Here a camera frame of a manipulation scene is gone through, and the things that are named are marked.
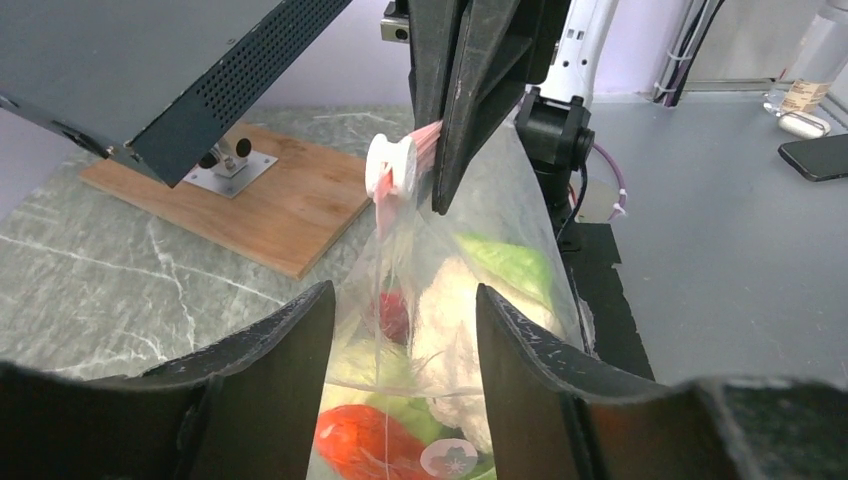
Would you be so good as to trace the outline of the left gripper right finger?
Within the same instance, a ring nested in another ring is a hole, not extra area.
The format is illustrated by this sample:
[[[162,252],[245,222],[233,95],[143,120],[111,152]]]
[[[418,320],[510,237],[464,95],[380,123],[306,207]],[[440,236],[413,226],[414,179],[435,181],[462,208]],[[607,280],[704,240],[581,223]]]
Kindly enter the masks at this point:
[[[476,292],[501,479],[843,479],[847,390],[780,376],[665,386],[595,359]]]

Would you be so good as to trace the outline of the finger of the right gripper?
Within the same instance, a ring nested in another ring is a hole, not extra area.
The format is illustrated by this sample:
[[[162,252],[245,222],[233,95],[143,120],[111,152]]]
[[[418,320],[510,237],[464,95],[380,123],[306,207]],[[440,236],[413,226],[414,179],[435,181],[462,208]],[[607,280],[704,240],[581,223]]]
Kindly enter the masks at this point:
[[[450,81],[460,25],[471,1],[409,1],[408,76],[415,127],[443,118],[454,99]]]
[[[461,1],[442,100],[432,210],[448,212],[469,164],[529,85],[546,77],[569,1]]]

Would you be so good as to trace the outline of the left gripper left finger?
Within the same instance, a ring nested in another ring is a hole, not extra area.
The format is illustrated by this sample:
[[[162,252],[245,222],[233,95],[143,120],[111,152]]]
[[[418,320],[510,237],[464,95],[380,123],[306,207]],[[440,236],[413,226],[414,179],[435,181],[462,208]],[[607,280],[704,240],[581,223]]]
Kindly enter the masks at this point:
[[[5,479],[303,479],[335,323],[331,282],[139,375],[1,365]]]

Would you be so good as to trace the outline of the orange carrot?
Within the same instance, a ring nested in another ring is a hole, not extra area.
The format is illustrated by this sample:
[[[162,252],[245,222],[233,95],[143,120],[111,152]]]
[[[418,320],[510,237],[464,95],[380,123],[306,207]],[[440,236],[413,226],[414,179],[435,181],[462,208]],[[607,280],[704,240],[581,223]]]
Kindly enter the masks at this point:
[[[399,420],[366,404],[321,412],[313,447],[344,479],[431,479],[421,465],[425,443]]]

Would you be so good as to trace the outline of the white cauliflower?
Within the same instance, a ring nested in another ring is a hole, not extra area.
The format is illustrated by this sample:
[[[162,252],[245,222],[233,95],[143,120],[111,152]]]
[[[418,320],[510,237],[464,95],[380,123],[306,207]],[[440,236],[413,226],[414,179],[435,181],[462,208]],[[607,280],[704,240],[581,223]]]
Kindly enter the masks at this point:
[[[460,256],[445,259],[420,294],[409,346],[416,381],[435,395],[428,405],[436,420],[459,429],[478,451],[491,453],[476,334],[480,283],[494,287],[523,315],[551,333],[563,339],[567,334],[554,310],[484,270],[475,273]]]

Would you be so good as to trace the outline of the clear zip top bag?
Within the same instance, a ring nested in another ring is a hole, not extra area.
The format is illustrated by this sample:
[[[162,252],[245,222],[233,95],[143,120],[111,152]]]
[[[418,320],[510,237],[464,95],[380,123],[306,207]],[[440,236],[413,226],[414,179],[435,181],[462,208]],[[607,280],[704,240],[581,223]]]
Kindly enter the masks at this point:
[[[311,479],[493,479],[477,291],[494,288],[575,347],[585,340],[536,176],[511,122],[474,155],[445,214],[431,208],[439,125],[376,135],[375,225],[336,291]]]

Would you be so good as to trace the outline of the green cabbage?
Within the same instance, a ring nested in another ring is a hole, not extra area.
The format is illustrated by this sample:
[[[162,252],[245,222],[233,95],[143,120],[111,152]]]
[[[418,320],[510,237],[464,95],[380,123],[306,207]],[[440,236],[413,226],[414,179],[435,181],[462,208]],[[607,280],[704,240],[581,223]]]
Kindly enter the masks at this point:
[[[460,233],[455,238],[477,267],[549,310],[554,309],[554,273],[543,252],[474,233]]]

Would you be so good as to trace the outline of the red tomato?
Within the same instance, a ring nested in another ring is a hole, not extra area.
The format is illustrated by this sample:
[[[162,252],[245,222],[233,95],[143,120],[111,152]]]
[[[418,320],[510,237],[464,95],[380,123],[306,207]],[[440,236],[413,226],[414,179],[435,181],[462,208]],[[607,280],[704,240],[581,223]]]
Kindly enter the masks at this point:
[[[410,319],[405,296],[400,290],[382,291],[379,300],[370,304],[372,323],[370,329],[379,329],[382,335],[402,346],[409,341]]]

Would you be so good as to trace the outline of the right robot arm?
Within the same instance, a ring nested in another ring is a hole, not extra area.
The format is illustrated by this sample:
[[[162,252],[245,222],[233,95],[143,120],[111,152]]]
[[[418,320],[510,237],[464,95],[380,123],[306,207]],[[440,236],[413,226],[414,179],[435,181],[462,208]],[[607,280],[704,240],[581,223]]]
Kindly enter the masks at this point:
[[[417,126],[442,125],[432,208],[446,213],[473,156],[509,114],[557,231],[576,220],[570,197],[595,134],[595,77],[613,1],[398,1],[410,46]]]

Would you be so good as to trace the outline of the wooden block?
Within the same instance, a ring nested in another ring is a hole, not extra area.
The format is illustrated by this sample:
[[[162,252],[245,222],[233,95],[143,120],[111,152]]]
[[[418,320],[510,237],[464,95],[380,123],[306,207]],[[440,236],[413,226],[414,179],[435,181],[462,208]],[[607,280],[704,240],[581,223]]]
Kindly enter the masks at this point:
[[[170,188],[113,160],[86,184],[292,279],[302,279],[369,205],[364,159],[281,133],[238,124],[253,150],[244,186],[209,190],[192,171]]]

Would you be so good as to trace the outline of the dark grey box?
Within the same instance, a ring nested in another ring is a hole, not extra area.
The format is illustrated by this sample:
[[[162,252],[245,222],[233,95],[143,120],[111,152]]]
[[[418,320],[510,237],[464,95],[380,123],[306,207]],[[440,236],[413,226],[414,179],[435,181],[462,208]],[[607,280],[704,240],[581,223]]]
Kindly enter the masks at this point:
[[[177,185],[342,1],[5,1],[1,105]]]

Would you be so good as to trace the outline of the small clear bottle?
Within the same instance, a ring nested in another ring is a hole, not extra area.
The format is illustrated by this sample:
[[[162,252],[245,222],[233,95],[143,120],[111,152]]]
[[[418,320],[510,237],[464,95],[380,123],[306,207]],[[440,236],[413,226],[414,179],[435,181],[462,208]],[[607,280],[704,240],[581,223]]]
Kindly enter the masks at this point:
[[[847,2],[825,1],[799,40],[791,61],[763,97],[774,116],[812,113],[847,65]]]

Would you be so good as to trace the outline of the white earbuds case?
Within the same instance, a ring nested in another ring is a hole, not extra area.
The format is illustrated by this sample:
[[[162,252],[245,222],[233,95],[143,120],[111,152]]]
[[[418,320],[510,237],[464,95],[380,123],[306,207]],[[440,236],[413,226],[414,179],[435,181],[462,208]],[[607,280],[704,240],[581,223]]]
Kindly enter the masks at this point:
[[[777,124],[780,129],[803,140],[823,138],[831,132],[829,122],[804,111],[783,113],[778,117]]]

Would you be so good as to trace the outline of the black smartphone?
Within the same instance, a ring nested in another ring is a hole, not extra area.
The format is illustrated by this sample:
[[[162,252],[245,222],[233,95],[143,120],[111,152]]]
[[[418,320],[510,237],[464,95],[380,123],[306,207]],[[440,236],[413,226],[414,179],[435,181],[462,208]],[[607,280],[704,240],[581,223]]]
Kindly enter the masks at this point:
[[[823,182],[847,177],[847,134],[781,144],[779,156],[803,178]]]

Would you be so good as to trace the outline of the metal mounting bracket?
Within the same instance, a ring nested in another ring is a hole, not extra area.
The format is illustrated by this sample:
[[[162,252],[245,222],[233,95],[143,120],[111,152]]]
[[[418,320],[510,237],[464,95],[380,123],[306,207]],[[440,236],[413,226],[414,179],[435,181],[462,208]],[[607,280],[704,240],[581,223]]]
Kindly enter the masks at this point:
[[[206,152],[183,181],[233,199],[277,161],[277,157],[257,151],[247,135],[228,133]]]

